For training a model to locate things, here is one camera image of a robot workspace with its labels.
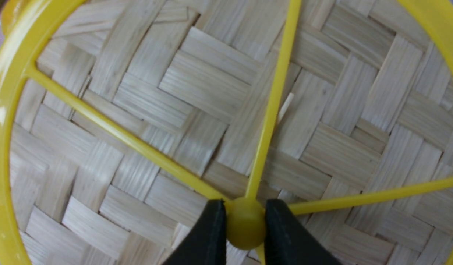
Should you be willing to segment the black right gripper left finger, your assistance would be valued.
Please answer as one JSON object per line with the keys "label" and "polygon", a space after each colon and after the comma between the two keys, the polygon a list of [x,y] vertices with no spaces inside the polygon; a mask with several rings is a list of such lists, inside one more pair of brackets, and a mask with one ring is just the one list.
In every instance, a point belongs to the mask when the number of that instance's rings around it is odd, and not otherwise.
{"label": "black right gripper left finger", "polygon": [[164,265],[225,265],[226,220],[224,201],[208,200],[191,231]]}

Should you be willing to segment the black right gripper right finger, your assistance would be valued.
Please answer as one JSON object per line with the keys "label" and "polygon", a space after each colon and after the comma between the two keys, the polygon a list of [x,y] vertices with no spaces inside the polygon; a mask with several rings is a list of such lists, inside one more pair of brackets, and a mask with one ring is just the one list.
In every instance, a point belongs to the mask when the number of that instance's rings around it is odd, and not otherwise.
{"label": "black right gripper right finger", "polygon": [[267,200],[265,221],[267,265],[341,264],[304,228],[283,200]]}

